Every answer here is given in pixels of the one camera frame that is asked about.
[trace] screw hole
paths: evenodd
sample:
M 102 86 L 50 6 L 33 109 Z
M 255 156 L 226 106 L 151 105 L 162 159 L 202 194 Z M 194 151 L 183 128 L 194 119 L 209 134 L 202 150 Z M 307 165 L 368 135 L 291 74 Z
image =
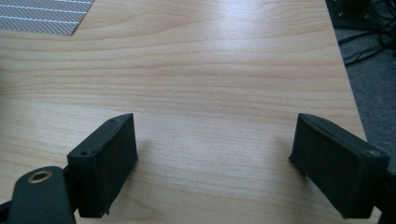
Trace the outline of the screw hole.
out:
M 40 182 L 43 182 L 44 180 L 50 178 L 50 176 L 52 176 L 51 171 L 40 171 L 40 172 L 37 172 L 37 173 L 29 176 L 29 178 L 27 179 L 27 182 L 30 184 L 40 183 Z

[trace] gray carpet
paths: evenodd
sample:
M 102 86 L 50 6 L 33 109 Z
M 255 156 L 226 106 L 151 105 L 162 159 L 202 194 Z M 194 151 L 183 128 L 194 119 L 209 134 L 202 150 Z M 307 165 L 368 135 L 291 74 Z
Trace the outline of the gray carpet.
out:
M 335 29 L 337 39 L 362 31 Z M 378 44 L 378 35 L 366 36 L 342 45 L 346 56 Z M 367 141 L 388 152 L 389 170 L 396 174 L 396 58 L 387 49 L 373 58 L 346 68 L 361 115 Z

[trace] wood grain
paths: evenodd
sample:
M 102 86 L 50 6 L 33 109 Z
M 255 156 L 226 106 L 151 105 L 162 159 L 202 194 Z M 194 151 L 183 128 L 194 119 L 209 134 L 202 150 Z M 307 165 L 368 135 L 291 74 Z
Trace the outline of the wood grain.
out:
M 297 113 L 364 137 L 324 1 L 96 0 L 72 36 L 0 32 L 0 203 L 103 121 L 139 162 L 102 219 L 344 221 L 289 163 Z

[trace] cable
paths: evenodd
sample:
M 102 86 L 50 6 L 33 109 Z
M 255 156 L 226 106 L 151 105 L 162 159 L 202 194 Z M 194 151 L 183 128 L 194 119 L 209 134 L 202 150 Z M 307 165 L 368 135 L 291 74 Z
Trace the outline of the cable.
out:
M 343 44 L 345 44 L 347 42 L 350 42 L 350 41 L 352 41 L 354 39 L 357 39 L 357 38 L 365 36 L 365 35 L 376 35 L 376 34 L 378 34 L 377 31 L 369 31 L 369 32 L 366 32 L 366 33 L 363 33 L 363 34 L 353 35 L 353 36 L 350 36 L 350 37 L 347 37 L 347 38 L 344 38 L 344 39 L 338 41 L 338 45 L 343 45 Z
M 381 32 L 370 31 L 359 35 L 353 35 L 338 41 L 338 44 L 341 46 L 345 43 L 348 43 L 352 40 L 356 40 L 358 38 L 362 38 L 364 36 L 378 35 L 378 42 L 379 42 L 378 45 L 375 45 L 373 47 L 362 50 L 360 52 L 356 52 L 350 56 L 345 57 L 344 58 L 345 66 L 350 66 L 354 63 L 359 63 L 366 59 L 372 58 L 378 53 L 384 51 L 385 49 L 392 49 L 392 51 L 396 50 L 396 7 L 389 0 L 376 1 L 373 2 L 373 4 L 378 5 L 383 2 L 387 3 L 388 11 L 394 17 L 393 18 L 384 17 L 388 22 L 385 25 L 383 25 L 383 29 L 381 30 Z

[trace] metal grille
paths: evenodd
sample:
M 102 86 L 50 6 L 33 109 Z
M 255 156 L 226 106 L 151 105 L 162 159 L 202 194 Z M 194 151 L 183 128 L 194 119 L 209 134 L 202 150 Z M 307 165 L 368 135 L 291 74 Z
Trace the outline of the metal grille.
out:
M 0 0 L 0 29 L 71 35 L 94 0 Z

